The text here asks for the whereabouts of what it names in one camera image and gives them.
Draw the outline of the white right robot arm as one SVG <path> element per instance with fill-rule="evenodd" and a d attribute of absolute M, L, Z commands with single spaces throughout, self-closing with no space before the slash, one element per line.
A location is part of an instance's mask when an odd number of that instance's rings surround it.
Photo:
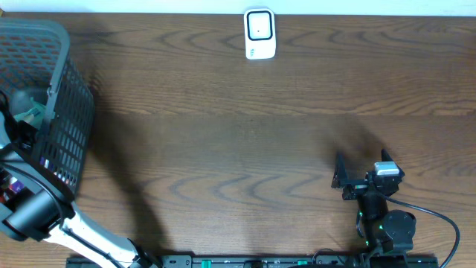
<path fill-rule="evenodd" d="M 409 212 L 389 210 L 387 201 L 399 190 L 405 176 L 386 150 L 382 159 L 363 179 L 352 179 L 341 154 L 336 156 L 332 187 L 340 188 L 343 200 L 358 203 L 358 235 L 368 242 L 371 250 L 379 254 L 405 253 L 414 247 L 416 218 Z"/>

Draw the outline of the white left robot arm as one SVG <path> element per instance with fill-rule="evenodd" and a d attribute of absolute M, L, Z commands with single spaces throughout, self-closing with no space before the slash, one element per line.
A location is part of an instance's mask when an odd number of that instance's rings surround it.
<path fill-rule="evenodd" d="M 350 239 L 357 206 L 332 188 L 346 115 L 123 114 L 48 108 L 5 118 L 1 166 L 30 191 L 3 219 L 20 240 L 74 238 L 111 267 L 140 251 L 283 257 Z"/>

